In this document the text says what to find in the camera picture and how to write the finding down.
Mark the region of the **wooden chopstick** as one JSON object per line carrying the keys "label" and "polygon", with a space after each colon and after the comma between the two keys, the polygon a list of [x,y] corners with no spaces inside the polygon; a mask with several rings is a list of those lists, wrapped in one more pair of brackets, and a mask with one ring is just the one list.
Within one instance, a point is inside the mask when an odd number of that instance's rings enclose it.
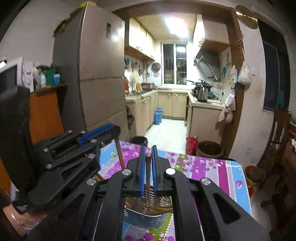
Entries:
{"label": "wooden chopstick", "polygon": [[145,154],[145,165],[146,165],[146,191],[147,191],[147,205],[151,205],[151,153],[147,152]]}
{"label": "wooden chopstick", "polygon": [[116,145],[116,149],[117,149],[121,169],[124,170],[125,169],[125,163],[124,163],[124,159],[123,159],[123,155],[122,155],[122,151],[121,151],[119,138],[115,139],[115,145]]}

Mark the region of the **kitchen window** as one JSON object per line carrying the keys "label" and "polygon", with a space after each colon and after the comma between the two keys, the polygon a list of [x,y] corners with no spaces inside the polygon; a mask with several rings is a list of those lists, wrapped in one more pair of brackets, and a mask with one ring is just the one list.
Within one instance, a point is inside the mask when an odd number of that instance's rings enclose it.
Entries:
{"label": "kitchen window", "polygon": [[187,84],[187,44],[162,44],[163,84]]}

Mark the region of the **blue perforated utensil holder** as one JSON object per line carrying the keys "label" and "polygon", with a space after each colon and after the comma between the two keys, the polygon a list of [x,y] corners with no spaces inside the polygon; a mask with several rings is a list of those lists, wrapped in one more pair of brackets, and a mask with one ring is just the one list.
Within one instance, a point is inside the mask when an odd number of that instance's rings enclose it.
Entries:
{"label": "blue perforated utensil holder", "polygon": [[124,222],[147,230],[160,228],[173,213],[171,197],[125,199]]}

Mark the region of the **orange wooden cabinet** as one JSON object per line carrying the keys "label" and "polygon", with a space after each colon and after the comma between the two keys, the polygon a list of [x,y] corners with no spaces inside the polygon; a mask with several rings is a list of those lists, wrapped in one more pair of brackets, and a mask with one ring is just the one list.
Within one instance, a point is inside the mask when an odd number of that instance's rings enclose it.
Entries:
{"label": "orange wooden cabinet", "polygon": [[32,190],[43,171],[34,144],[63,132],[54,90],[30,94],[15,85],[1,92],[1,161],[18,190]]}

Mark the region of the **colourful floral tablecloth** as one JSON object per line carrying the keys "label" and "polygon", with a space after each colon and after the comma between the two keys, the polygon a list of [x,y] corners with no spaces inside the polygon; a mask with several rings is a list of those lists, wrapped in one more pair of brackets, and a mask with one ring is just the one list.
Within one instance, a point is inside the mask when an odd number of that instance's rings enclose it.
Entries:
{"label": "colourful floral tablecloth", "polygon": [[[171,168],[167,159],[152,148],[152,176],[156,196],[172,200],[175,240],[255,240],[264,233],[260,225],[213,181],[187,178]],[[145,148],[130,160],[128,167],[99,182],[103,203],[95,226],[93,240],[121,240],[123,209],[126,197],[142,195]]]}

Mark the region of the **brown ceramic pot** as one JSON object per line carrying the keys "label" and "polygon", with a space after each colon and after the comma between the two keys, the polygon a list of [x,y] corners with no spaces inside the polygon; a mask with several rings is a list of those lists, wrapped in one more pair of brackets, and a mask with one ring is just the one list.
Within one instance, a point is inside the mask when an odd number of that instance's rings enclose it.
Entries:
{"label": "brown ceramic pot", "polygon": [[216,142],[203,141],[200,142],[196,147],[196,155],[199,157],[220,159],[223,154],[224,150]]}

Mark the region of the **wooden chair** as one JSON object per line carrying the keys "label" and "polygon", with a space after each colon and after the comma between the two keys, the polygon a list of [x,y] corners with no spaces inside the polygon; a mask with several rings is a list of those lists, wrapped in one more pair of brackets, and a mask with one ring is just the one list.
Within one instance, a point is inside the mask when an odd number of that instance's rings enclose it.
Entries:
{"label": "wooden chair", "polygon": [[264,152],[257,164],[257,167],[264,171],[259,189],[264,187],[266,180],[275,172],[276,165],[280,162],[280,156],[283,153],[285,137],[291,116],[289,111],[281,108],[277,108],[274,111],[270,135]]}

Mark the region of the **white microwave oven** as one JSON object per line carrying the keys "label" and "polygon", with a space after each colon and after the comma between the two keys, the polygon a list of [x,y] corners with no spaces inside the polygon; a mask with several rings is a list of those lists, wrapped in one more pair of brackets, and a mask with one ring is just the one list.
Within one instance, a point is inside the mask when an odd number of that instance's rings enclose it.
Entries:
{"label": "white microwave oven", "polygon": [[17,85],[28,88],[30,93],[35,92],[33,69],[33,62],[24,62],[23,57],[10,61],[3,58],[0,68],[1,93]]}

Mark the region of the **blue gas cylinder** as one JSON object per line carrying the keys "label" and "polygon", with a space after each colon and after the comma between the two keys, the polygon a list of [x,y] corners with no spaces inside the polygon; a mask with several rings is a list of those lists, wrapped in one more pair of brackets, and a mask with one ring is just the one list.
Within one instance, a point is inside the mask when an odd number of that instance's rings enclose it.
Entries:
{"label": "blue gas cylinder", "polygon": [[154,112],[154,124],[159,125],[162,122],[163,118],[163,109],[158,107]]}

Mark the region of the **steel electric kettle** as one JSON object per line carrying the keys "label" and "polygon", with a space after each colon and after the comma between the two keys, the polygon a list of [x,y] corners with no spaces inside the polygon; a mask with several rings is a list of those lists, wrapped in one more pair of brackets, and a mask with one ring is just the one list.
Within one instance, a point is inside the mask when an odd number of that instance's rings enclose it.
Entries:
{"label": "steel electric kettle", "polygon": [[208,91],[212,88],[208,84],[197,84],[194,88],[194,95],[199,102],[207,102],[208,100]]}

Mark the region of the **grey tall refrigerator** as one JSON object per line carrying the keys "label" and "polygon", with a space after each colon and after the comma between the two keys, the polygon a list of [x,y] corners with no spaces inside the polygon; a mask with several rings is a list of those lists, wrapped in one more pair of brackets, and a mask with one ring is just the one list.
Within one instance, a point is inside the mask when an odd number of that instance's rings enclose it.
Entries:
{"label": "grey tall refrigerator", "polygon": [[53,64],[67,92],[61,111],[65,130],[92,131],[107,123],[128,141],[125,103],[125,22],[91,3],[55,35]]}

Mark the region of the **white hanging plastic bag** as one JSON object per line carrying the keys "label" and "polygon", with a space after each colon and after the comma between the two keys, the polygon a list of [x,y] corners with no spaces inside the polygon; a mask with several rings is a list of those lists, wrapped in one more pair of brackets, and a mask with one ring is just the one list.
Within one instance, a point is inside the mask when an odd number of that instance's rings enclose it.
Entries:
{"label": "white hanging plastic bag", "polygon": [[246,85],[246,86],[250,85],[251,82],[252,82],[252,75],[251,75],[250,68],[249,68],[246,61],[243,61],[240,72],[238,74],[237,81],[240,84],[243,84],[243,85]]}

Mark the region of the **dark blue room window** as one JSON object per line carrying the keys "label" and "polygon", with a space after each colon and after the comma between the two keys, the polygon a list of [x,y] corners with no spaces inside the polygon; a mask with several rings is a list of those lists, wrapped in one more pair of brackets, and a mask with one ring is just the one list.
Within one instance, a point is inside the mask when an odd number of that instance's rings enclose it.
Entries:
{"label": "dark blue room window", "polygon": [[263,109],[288,110],[290,102],[290,63],[287,46],[281,33],[262,20],[258,20],[266,70]]}

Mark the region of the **steel range hood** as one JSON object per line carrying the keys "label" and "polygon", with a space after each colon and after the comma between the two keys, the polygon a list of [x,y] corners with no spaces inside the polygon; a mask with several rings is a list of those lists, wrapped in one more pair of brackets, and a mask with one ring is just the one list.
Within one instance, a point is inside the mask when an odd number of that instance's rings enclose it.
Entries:
{"label": "steel range hood", "polygon": [[220,81],[220,63],[219,56],[217,53],[200,50],[194,60],[205,77],[211,81]]}

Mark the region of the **round gold wall clock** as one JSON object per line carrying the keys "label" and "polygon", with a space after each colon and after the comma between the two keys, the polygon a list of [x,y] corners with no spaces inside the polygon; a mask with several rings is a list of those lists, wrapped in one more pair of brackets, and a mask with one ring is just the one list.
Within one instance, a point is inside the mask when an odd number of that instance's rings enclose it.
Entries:
{"label": "round gold wall clock", "polygon": [[258,28],[258,20],[255,14],[245,6],[237,5],[235,7],[235,13],[239,20],[250,29]]}

